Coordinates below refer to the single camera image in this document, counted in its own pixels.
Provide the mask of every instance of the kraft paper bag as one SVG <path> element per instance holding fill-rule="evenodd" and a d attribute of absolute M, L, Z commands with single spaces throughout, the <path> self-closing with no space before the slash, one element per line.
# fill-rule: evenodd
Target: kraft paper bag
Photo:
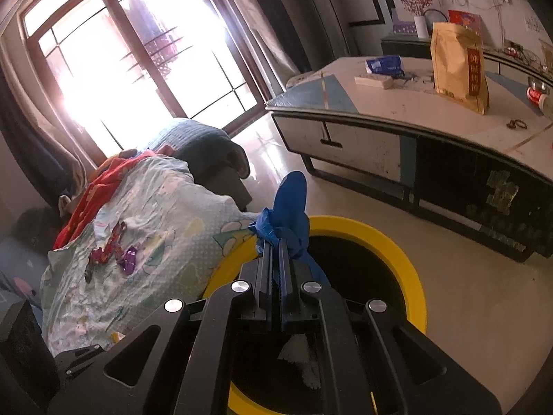
<path fill-rule="evenodd" d="M 484 115 L 489 93 L 480 36 L 453 23 L 434 23 L 430 52 L 436 92 Z"/>

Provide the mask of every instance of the cartoon print sheet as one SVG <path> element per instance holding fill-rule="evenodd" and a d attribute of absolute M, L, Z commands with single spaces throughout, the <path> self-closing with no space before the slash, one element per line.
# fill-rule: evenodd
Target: cartoon print sheet
<path fill-rule="evenodd" d="M 256 214 L 227 196 L 194 184 L 185 162 L 155 156 L 140 162 L 82 234 L 48 254 L 41 282 L 43 337 L 50 351 L 99 344 L 126 334 L 167 299 L 200 298 L 219 262 L 249 238 Z M 125 251 L 137 249 L 125 276 L 112 257 L 85 283 L 88 255 L 104 247 L 118 221 L 126 223 Z"/>

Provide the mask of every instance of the dried flower branch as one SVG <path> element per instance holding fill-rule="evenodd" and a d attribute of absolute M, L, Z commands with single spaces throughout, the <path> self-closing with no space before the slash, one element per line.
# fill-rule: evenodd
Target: dried flower branch
<path fill-rule="evenodd" d="M 405 9 L 414 15 L 422 15 L 434 0 L 400 0 Z"/>

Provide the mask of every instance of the window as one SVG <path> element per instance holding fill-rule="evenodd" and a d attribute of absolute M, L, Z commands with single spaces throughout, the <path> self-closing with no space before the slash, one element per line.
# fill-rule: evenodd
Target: window
<path fill-rule="evenodd" d="M 23 21 L 50 98 L 106 156 L 172 117 L 224 128 L 262 107 L 210 0 L 38 0 Z"/>

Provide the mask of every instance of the floor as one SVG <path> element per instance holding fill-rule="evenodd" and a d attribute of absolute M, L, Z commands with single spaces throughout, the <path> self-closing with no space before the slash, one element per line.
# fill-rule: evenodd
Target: floor
<path fill-rule="evenodd" d="M 250 159 L 248 206 L 272 207 L 292 170 L 308 179 L 308 215 L 349 217 L 391 238 L 416 268 L 427 299 L 427 335 L 490 389 L 506 413 L 540 370 L 553 345 L 553 260 L 516 263 L 400 209 L 307 174 L 270 115 L 233 139 Z"/>

